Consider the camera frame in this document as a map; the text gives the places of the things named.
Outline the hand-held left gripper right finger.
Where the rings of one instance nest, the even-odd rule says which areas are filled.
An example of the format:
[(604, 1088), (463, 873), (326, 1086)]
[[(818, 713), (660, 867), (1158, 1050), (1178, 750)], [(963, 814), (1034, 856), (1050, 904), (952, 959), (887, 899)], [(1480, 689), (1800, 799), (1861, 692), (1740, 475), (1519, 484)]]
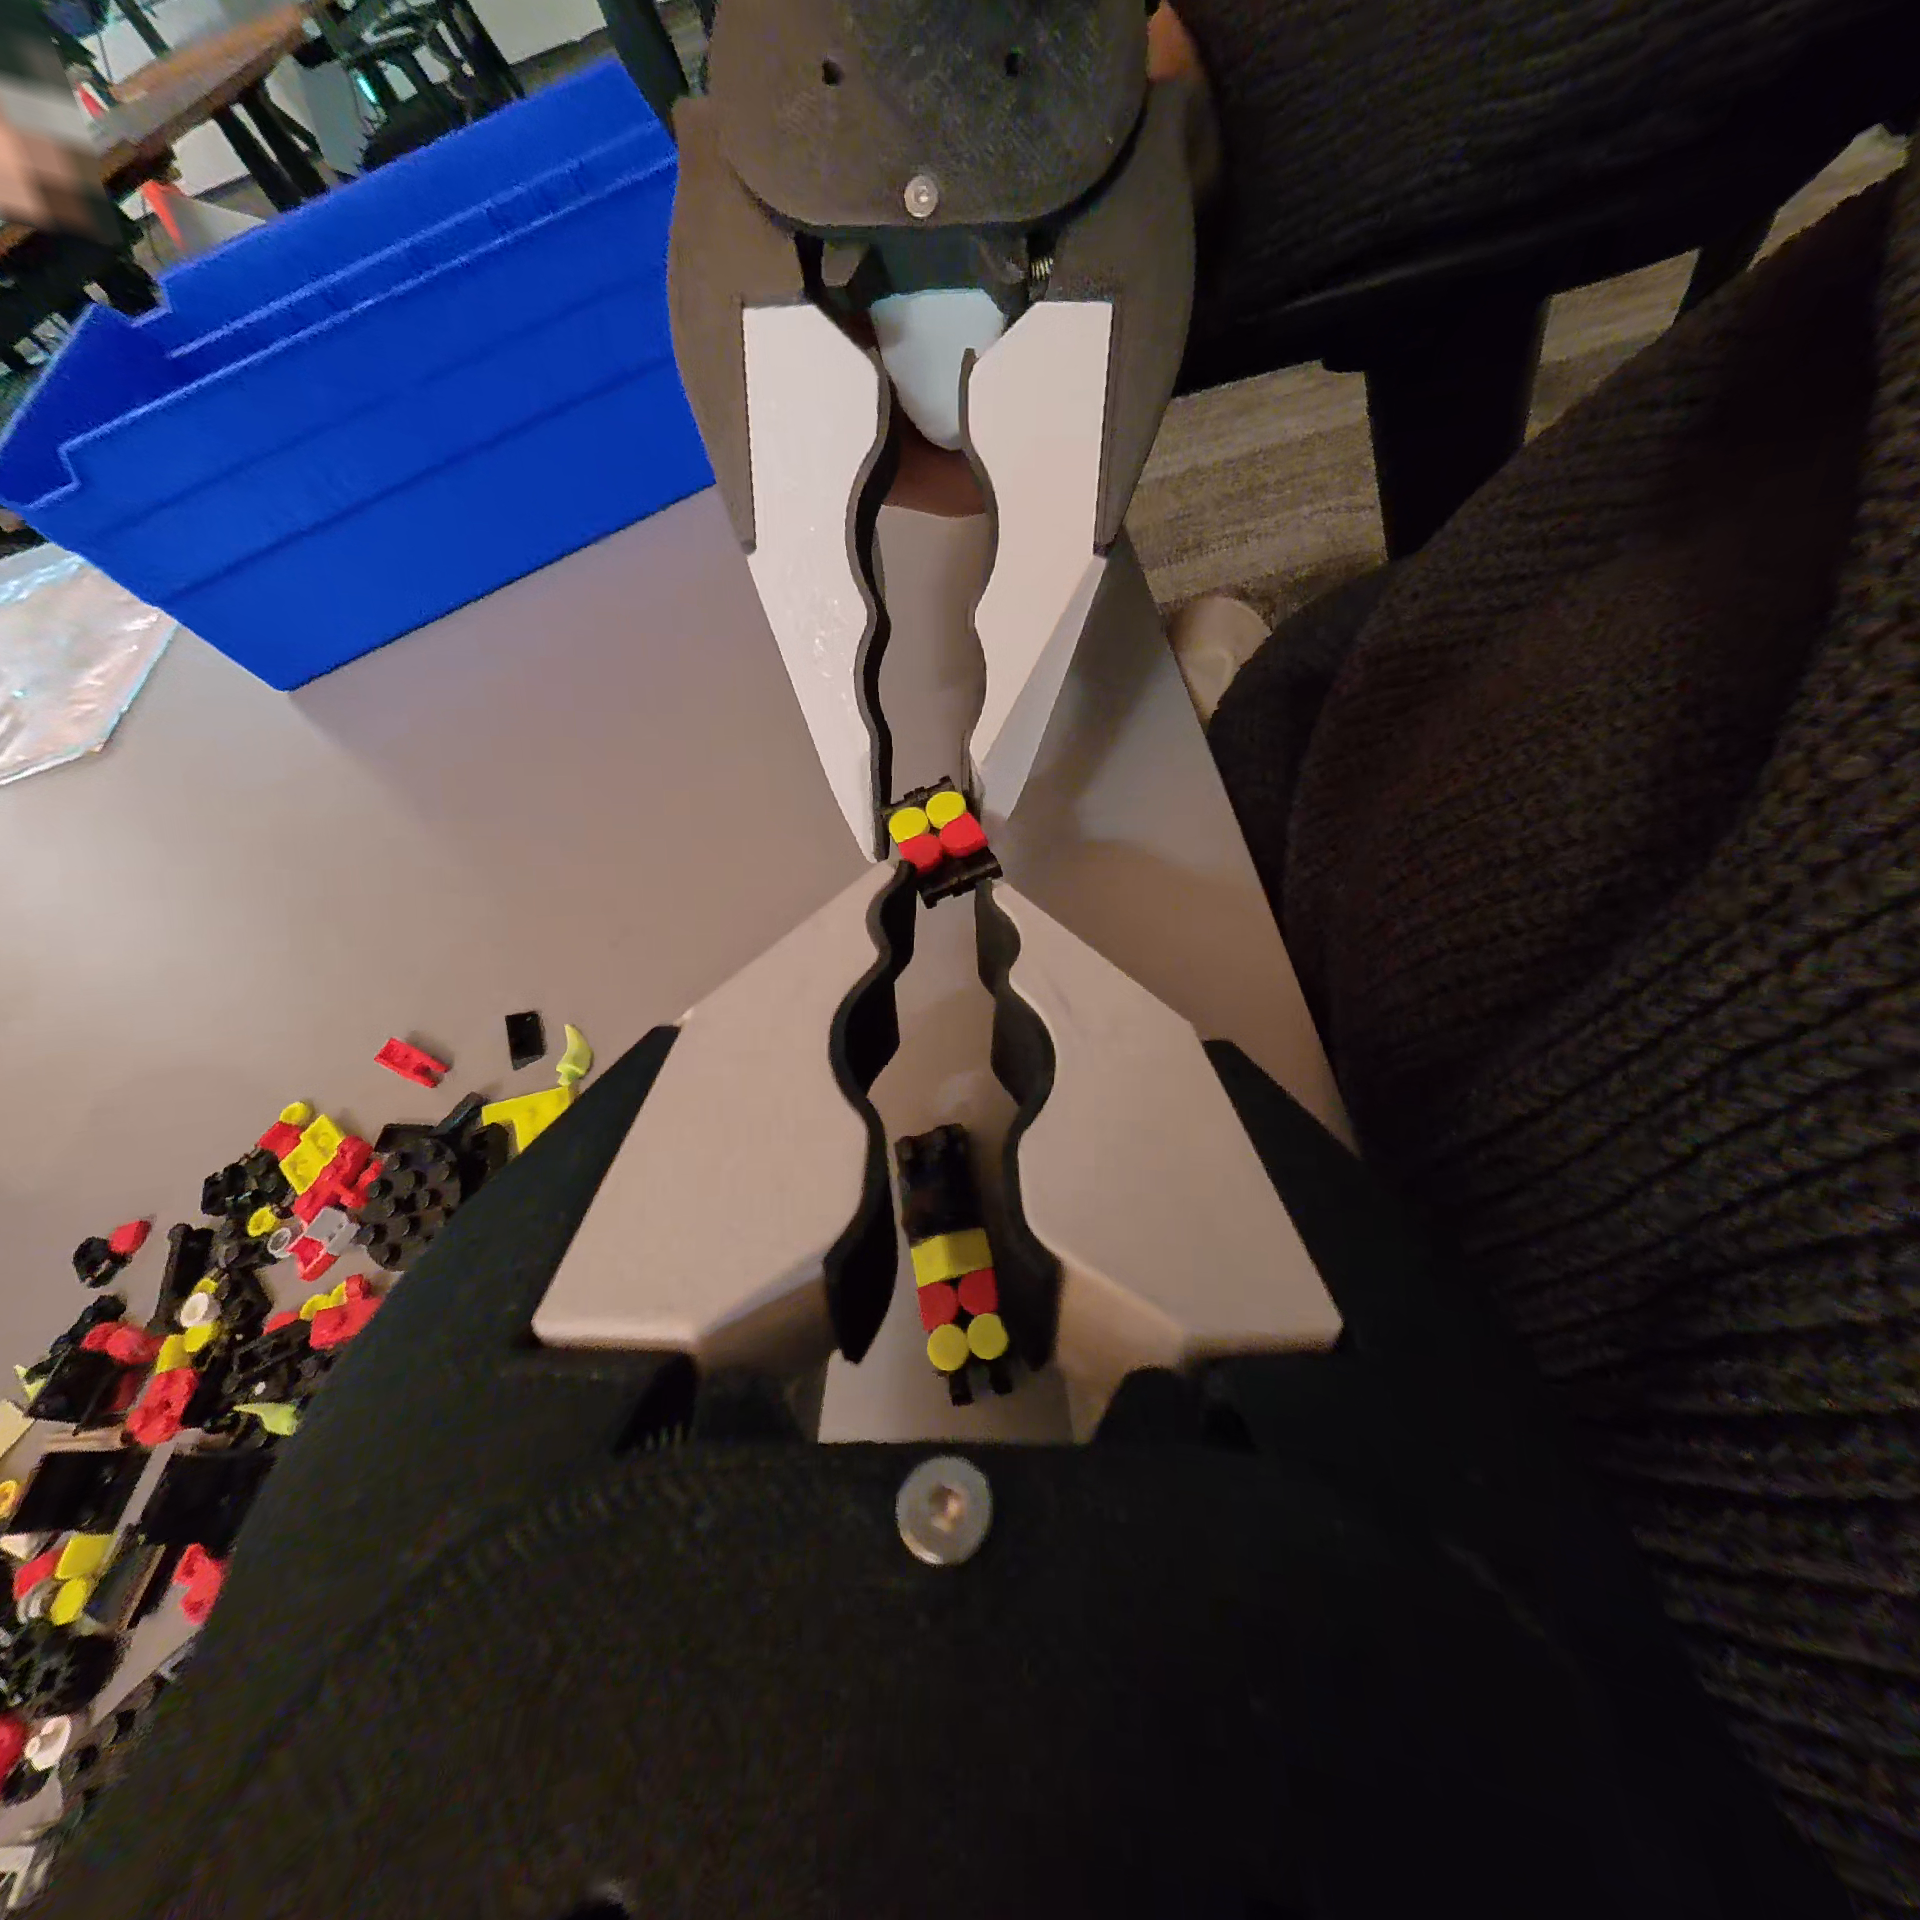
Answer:
[(1342, 1319), (1194, 1024), (1013, 887), (975, 895), (1003, 1315), (1033, 1364), (1320, 1352)]

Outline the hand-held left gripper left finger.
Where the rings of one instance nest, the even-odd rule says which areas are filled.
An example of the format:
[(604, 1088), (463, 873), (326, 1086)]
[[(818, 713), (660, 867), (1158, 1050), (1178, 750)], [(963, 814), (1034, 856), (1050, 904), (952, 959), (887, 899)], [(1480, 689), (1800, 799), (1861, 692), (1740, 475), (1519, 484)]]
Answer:
[(698, 1367), (861, 1362), (899, 1284), (872, 1088), (919, 885), (866, 874), (674, 1026), (533, 1329)]

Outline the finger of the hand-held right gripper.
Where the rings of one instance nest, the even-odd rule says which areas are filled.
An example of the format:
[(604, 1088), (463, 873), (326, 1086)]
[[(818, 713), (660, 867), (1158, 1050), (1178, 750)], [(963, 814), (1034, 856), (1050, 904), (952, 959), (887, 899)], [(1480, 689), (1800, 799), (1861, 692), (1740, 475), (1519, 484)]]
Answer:
[(882, 628), (861, 514), (890, 444), (893, 387), (811, 300), (740, 315), (753, 511), (749, 573), (857, 851), (882, 860), (890, 757), (871, 654)]
[(965, 447), (993, 523), (973, 610), (984, 690), (968, 758), (991, 819), (1021, 805), (1106, 573), (1097, 537), (1113, 331), (1111, 300), (1040, 300), (968, 368)]

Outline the pile of lego pieces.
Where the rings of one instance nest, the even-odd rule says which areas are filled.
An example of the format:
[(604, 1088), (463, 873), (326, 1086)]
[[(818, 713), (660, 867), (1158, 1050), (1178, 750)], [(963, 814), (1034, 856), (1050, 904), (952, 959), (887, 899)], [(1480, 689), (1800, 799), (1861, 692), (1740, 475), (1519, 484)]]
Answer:
[(4, 1382), (4, 1917), (175, 1691), (242, 1526), (393, 1287), (574, 1105), (551, 1079), (375, 1137), (292, 1102), (169, 1229), (154, 1306), (121, 1280), (147, 1216), (75, 1252), (82, 1310)]

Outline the short black lego assembly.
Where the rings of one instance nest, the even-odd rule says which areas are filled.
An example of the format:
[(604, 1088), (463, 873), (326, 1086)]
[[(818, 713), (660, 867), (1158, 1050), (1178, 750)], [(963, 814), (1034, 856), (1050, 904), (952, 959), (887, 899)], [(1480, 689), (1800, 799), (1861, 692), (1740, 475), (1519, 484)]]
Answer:
[(890, 853), (912, 871), (925, 906), (961, 900), (1003, 878), (968, 789), (952, 779), (912, 787), (881, 812)]

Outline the person's right forearm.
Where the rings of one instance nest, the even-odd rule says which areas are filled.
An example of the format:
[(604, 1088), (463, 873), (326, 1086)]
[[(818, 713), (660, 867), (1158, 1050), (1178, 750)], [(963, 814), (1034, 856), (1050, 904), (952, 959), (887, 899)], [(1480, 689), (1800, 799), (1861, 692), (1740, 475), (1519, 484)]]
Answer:
[(1221, 148), (1189, 387), (1254, 371), (1297, 298), (1524, 228), (1718, 136), (1902, 81), (1902, 2), (1181, 2)]

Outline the long black lego assembly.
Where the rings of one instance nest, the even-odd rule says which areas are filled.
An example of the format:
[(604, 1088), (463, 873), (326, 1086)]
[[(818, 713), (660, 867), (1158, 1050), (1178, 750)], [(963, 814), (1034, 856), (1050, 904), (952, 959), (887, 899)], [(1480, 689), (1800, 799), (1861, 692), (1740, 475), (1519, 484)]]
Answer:
[(901, 1135), (893, 1171), (928, 1368), (954, 1411), (982, 1391), (1010, 1396), (1015, 1344), (968, 1128), (945, 1123)]

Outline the person's beige shoe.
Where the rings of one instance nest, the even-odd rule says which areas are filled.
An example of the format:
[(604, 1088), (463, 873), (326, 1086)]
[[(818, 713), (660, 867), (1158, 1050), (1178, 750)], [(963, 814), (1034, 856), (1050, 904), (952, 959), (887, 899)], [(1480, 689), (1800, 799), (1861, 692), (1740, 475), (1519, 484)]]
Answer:
[(1243, 596), (1211, 591), (1167, 613), (1165, 637), (1202, 726), (1272, 637), (1277, 618)]

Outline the blue plastic bin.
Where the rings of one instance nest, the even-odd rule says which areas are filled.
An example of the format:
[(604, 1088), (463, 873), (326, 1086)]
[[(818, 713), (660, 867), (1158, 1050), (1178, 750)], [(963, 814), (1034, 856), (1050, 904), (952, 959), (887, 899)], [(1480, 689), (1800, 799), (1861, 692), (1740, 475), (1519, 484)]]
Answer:
[(294, 690), (708, 491), (676, 169), (600, 60), (97, 306), (4, 506)]

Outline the person's dark knit sweater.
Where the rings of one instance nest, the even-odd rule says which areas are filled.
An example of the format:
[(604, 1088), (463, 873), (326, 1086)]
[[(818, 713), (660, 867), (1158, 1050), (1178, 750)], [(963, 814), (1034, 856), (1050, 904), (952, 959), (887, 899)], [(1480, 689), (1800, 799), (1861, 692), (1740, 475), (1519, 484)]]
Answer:
[(1916, 1917), (1916, 569), (1911, 140), (1211, 729), (1363, 1154), (1841, 1917)]

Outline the wooden desk black legs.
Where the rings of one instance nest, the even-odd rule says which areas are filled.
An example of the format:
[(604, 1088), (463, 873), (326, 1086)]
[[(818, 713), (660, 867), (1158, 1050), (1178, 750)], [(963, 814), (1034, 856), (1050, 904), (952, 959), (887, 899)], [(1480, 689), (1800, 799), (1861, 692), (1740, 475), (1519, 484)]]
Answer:
[(432, 142), (525, 98), (475, 5), (271, 5), (108, 84), (95, 120), (108, 191), (158, 180), (192, 132), (215, 129), (278, 213), (322, 198), (342, 171), (276, 106), (284, 64), (348, 83), (353, 104), (373, 110), (377, 161), (397, 159), (404, 135)]

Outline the clear plastic bag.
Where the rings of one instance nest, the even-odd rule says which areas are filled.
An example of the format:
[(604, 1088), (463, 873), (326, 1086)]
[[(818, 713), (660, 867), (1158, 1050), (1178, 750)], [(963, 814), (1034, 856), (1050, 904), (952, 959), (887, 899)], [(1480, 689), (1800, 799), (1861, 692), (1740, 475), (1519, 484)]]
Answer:
[(100, 755), (178, 634), (84, 559), (2, 561), (2, 787)]

